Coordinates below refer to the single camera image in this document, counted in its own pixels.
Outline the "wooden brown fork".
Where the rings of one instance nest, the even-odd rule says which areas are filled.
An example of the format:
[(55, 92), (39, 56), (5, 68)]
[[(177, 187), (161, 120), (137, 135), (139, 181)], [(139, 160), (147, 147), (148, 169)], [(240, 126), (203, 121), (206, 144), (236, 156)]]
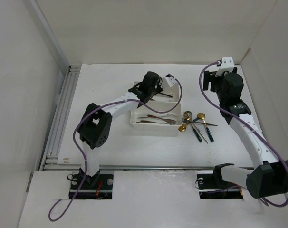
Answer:
[(164, 119), (164, 118), (167, 118), (167, 116), (165, 115), (165, 116), (155, 116), (155, 115), (147, 115), (147, 117), (149, 117), (149, 118), (155, 118), (155, 119)]

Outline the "silver thin fork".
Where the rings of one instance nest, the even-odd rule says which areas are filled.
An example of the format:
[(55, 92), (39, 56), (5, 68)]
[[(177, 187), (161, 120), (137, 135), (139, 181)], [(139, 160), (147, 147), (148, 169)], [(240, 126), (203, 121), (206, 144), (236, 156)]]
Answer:
[(159, 116), (148, 114), (146, 116), (138, 117), (138, 119), (144, 119), (144, 118), (150, 118), (150, 117), (151, 118), (153, 118), (153, 117), (157, 117), (157, 118), (176, 118), (177, 116), (174, 115), (174, 114), (166, 114), (166, 115), (159, 115)]

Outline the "rose gold fork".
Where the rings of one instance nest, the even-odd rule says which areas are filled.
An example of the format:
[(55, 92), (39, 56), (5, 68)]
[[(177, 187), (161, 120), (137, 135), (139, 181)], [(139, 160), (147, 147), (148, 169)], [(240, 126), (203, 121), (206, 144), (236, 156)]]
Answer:
[(139, 123), (144, 123), (144, 124), (168, 124), (168, 123), (160, 123), (160, 122), (154, 122), (154, 121), (148, 121), (148, 120), (141, 120)]

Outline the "gold spoon green handle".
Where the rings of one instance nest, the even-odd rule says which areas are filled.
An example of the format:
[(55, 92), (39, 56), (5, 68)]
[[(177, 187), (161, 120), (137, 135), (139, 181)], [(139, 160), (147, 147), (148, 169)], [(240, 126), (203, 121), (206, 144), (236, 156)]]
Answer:
[[(198, 113), (198, 114), (197, 114), (197, 117), (200, 118), (204, 123), (206, 123), (206, 121), (205, 121), (205, 114), (204, 114), (204, 113)], [(213, 136), (212, 136), (212, 134), (211, 134), (208, 126), (207, 126), (207, 125), (204, 125), (204, 126), (205, 126), (205, 130), (206, 130), (206, 133), (207, 133), (207, 135), (208, 135), (208, 137), (209, 137), (210, 142), (213, 143), (213, 142), (214, 142), (214, 138), (213, 138)]]

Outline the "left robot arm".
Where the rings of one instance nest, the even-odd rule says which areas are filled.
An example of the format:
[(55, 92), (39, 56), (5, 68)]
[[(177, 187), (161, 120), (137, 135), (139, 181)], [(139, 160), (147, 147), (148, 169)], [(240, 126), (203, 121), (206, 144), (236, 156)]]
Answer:
[(90, 103), (73, 132), (73, 141), (82, 154), (83, 163), (79, 169), (81, 182), (87, 188), (98, 184), (100, 172), (97, 158), (90, 158), (84, 148), (93, 150), (101, 147), (109, 137), (112, 121), (117, 117), (146, 106), (146, 103), (156, 94), (164, 91), (166, 79), (157, 73), (148, 71), (142, 81), (127, 90), (121, 97), (107, 104)]

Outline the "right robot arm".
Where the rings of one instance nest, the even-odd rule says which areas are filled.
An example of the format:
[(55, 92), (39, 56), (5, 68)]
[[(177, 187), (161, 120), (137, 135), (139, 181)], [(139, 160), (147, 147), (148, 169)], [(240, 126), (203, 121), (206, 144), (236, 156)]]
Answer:
[(212, 182), (223, 187), (228, 182), (242, 186), (255, 199), (288, 193), (288, 160), (266, 141), (257, 127), (250, 108), (241, 99), (243, 78), (234, 67), (222, 74), (204, 70), (200, 75), (200, 90), (217, 94), (219, 109), (227, 124), (239, 136), (253, 165), (253, 170), (232, 163), (215, 166)]

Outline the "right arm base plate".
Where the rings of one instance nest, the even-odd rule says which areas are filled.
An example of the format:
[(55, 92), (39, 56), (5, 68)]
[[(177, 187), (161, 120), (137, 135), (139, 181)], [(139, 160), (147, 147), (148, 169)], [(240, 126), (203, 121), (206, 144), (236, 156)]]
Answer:
[(212, 173), (197, 173), (195, 182), (201, 200), (242, 200), (242, 188), (238, 185), (217, 180)]

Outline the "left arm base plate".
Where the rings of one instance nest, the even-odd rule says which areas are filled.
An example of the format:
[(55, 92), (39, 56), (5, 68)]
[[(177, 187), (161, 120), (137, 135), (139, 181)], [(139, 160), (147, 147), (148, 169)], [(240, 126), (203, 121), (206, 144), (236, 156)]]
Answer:
[[(67, 176), (70, 181), (70, 189), (68, 193), (69, 199), (72, 199), (77, 192), (82, 181), (82, 176), (78, 174), (70, 174)], [(113, 196), (114, 173), (98, 172), (88, 183), (88, 178), (84, 181), (80, 190), (77, 192), (76, 200), (111, 200)]]

